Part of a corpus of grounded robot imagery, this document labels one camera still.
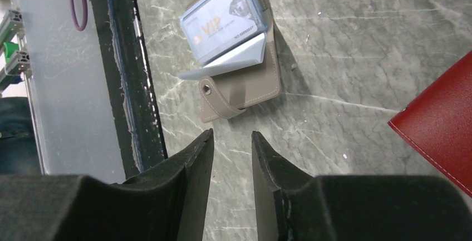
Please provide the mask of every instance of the red leather object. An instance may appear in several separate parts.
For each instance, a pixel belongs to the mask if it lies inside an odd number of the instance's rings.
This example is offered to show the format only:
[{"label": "red leather object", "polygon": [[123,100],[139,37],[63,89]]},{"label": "red leather object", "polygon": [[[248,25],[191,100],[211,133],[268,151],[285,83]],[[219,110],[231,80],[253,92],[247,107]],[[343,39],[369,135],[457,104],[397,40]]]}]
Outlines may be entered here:
[{"label": "red leather object", "polygon": [[472,51],[389,125],[472,197]]}]

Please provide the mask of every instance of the black strip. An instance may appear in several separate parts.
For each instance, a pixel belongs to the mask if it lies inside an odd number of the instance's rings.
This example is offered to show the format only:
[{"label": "black strip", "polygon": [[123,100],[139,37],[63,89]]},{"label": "black strip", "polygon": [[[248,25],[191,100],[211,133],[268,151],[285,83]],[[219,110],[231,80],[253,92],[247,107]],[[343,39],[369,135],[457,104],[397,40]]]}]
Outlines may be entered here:
[{"label": "black strip", "polygon": [[130,100],[130,110],[124,109],[125,92],[122,88],[122,77],[115,60],[113,49],[113,32],[110,27],[110,16],[107,0],[90,0],[93,6],[95,23],[99,35],[100,48],[109,88],[110,102],[115,117],[115,126],[121,149],[126,177],[139,173],[132,148],[132,133],[127,123],[126,114],[134,121],[137,148],[135,156],[140,157],[142,170],[145,171],[167,158],[164,144],[159,110],[155,100],[153,81],[149,70],[145,47],[142,54],[143,39],[136,38],[133,21],[137,5],[136,0],[112,0],[114,21],[118,35],[123,71],[126,73],[124,84],[127,85],[126,95]]}]

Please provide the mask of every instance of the marble table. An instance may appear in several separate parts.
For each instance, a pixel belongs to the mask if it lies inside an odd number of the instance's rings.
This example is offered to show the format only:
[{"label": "marble table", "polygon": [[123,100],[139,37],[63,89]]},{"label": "marble table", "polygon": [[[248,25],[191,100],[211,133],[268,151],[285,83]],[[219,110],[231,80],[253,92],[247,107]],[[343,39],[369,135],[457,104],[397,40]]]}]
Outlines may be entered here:
[{"label": "marble table", "polygon": [[438,171],[387,125],[472,48],[472,0],[270,0],[282,95],[200,122],[198,68],[178,17],[191,0],[138,0],[169,155],[204,129],[215,158],[204,240],[256,240],[250,147],[257,130],[311,175]]}]

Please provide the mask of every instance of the gray panel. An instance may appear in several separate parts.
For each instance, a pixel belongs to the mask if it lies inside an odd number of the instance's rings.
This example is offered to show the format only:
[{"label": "gray panel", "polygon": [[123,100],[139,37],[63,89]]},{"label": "gray panel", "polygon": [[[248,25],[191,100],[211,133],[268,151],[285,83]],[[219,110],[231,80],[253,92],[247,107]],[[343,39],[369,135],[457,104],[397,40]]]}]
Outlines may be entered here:
[{"label": "gray panel", "polygon": [[[91,3],[83,32],[73,26],[69,0],[19,0],[19,6],[45,173],[124,181]],[[80,0],[76,9],[80,23]]]}]

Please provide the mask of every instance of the beige leather wallet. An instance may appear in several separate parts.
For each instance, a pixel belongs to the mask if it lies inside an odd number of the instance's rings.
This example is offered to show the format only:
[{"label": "beige leather wallet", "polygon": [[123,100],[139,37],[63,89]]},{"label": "beige leather wallet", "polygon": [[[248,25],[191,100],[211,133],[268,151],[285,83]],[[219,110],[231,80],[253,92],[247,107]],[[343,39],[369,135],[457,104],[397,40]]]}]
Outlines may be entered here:
[{"label": "beige leather wallet", "polygon": [[202,122],[210,122],[219,117],[231,119],[243,113],[247,107],[277,97],[281,93],[272,10],[268,0],[260,0],[260,4],[269,24],[264,61],[221,75],[203,77],[199,82]]}]

